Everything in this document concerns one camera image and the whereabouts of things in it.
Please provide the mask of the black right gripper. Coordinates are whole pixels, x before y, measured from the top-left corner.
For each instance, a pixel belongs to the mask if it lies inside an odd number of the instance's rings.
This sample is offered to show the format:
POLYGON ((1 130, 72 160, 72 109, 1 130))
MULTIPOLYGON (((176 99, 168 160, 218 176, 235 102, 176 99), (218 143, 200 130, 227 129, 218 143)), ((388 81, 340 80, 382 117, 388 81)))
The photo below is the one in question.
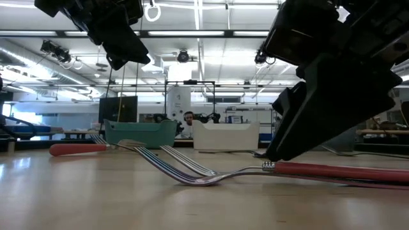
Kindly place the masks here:
POLYGON ((390 69, 408 59, 408 1, 317 1, 325 15, 320 53, 300 66, 305 99, 266 156, 291 160, 395 105, 402 79, 390 69))

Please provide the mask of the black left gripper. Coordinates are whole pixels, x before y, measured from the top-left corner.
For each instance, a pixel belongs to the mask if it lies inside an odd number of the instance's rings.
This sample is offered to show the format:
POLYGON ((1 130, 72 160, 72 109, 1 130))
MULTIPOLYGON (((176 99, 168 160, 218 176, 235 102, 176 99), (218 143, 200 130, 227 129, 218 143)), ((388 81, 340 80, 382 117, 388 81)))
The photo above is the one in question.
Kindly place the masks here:
POLYGON ((89 39, 102 45, 114 70, 127 62, 149 63, 148 49, 130 28, 143 16, 137 0, 35 0, 34 6, 50 17, 62 13, 89 39))

